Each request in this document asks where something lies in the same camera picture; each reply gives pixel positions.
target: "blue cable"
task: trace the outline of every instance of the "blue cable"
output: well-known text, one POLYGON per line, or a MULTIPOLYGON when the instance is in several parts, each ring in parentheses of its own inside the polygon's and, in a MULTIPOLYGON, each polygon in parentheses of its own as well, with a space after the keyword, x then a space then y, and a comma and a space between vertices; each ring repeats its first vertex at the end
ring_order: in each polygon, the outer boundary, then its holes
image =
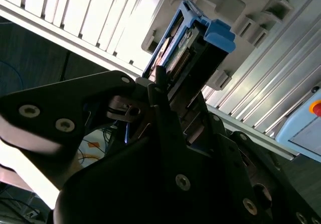
POLYGON ((0 61, 0 63, 8 66, 9 68, 11 68, 11 69, 17 74, 17 76, 18 76, 18 78, 19 78, 19 80, 20 80, 21 90, 24 90, 24 82, 23 82, 23 80, 22 80, 22 77, 21 77, 20 73, 19 73, 13 66, 11 66, 11 65, 8 64, 8 63, 3 62, 3 61, 0 61))

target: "red emergency stop button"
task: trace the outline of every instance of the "red emergency stop button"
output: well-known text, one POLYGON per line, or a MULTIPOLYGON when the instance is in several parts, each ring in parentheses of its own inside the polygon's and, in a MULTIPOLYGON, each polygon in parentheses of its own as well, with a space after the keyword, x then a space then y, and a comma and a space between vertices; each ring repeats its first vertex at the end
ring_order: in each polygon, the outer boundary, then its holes
POLYGON ((312 112, 315 113, 316 116, 321 117, 321 103, 318 103, 312 108, 312 112))
POLYGON ((315 114, 318 117, 321 117, 321 100, 317 100, 310 105, 309 108, 312 114, 315 114))

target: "screw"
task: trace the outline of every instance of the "screw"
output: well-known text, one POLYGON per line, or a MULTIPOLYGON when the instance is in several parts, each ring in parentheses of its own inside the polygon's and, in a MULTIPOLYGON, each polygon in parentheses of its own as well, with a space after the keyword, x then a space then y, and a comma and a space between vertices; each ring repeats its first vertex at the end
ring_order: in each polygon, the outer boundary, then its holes
POLYGON ((296 217, 298 218, 298 220, 300 221, 300 223, 302 223, 302 224, 307 224, 305 217, 304 217, 300 212, 297 212, 297 213, 296 213, 296 217))
POLYGON ((184 191, 188 191, 191 188, 190 180, 182 174, 178 174, 175 178, 176 185, 184 191))
POLYGON ((69 133, 75 129, 75 124, 69 119, 59 119, 56 121, 56 129, 69 133))
POLYGON ((250 199, 244 198, 243 199, 243 205, 245 206, 247 211, 249 213, 251 213, 252 215, 256 215, 257 214, 257 208, 256 208, 255 204, 250 199))
POLYGON ((311 89, 311 92, 312 92, 312 93, 315 93, 315 92, 317 92, 319 89, 320 89, 319 86, 314 86, 314 87, 311 89))
POLYGON ((19 108, 19 113, 26 118, 34 118, 40 114, 40 109, 34 105, 23 105, 19 108))
POLYGON ((314 217, 312 217, 312 223, 313 224, 320 224, 320 222, 317 219, 315 219, 314 217))
POLYGON ((242 140, 247 140, 246 136, 244 134, 240 134, 240 137, 242 140))
POLYGON ((125 83, 130 83, 130 80, 127 77, 122 77, 121 80, 125 83))
POLYGON ((213 119, 214 119, 215 121, 219 121, 219 120, 220 120, 220 118, 217 117, 216 115, 213 115, 213 119))

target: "dark wall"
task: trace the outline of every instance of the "dark wall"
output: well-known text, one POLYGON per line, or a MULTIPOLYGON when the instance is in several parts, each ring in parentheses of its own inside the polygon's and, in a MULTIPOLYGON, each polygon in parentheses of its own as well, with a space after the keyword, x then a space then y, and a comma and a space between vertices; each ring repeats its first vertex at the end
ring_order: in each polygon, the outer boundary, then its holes
POLYGON ((17 73, 3 62, 17 70, 24 89, 106 71, 13 23, 0 24, 0 96, 22 90, 17 73))

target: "blue plastic part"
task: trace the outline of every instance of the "blue plastic part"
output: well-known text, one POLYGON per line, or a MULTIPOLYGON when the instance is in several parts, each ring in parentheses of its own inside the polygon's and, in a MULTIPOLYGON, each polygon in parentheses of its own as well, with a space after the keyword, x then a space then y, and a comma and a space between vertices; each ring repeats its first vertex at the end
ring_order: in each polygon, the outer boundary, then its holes
POLYGON ((225 24, 220 20, 210 20, 208 19, 204 13, 192 2, 192 1, 182 1, 179 8, 177 9, 171 23, 169 24, 168 28, 166 29, 162 39, 160 40, 154 54, 145 69, 143 76, 147 74, 150 67, 153 65, 155 58, 158 55, 159 50, 161 49, 162 45, 164 44, 167 37, 170 36, 171 28, 174 25, 176 19, 183 15, 184 19, 177 30, 174 38, 172 39, 168 49, 166 50, 165 54, 162 57, 162 61, 160 63, 161 66, 165 66, 169 57, 173 53, 175 47, 180 42, 181 38, 183 37, 187 28, 190 28, 195 21, 200 22, 204 25, 207 30, 204 35, 204 40, 213 44, 214 46, 226 51, 227 53, 231 53, 235 49, 235 43, 233 42, 235 39, 235 34, 230 32, 231 27, 225 24))
POLYGON ((278 141, 278 143, 289 147, 290 149, 321 162, 321 156, 319 154, 290 141, 297 133, 299 133, 316 118, 316 115, 309 111, 309 107, 317 100, 321 100, 321 89, 319 89, 308 101, 306 101, 287 119, 275 137, 275 140, 278 141))

